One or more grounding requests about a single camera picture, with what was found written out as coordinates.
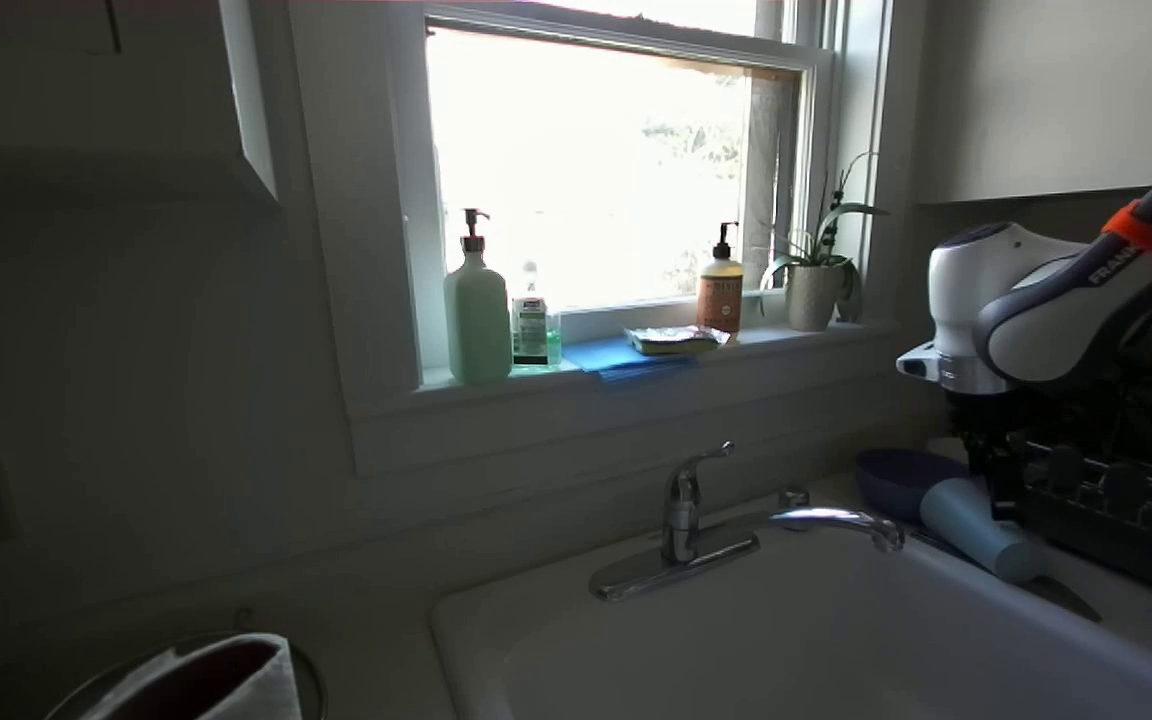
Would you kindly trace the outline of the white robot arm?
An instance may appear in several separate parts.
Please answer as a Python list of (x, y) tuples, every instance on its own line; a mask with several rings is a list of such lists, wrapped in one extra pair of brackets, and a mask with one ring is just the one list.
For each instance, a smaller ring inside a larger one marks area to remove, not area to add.
[(1007, 396), (1094, 373), (1152, 304), (1152, 187), (1121, 205), (1094, 241), (1024, 223), (967, 229), (928, 256), (934, 334), (901, 374), (957, 396)]

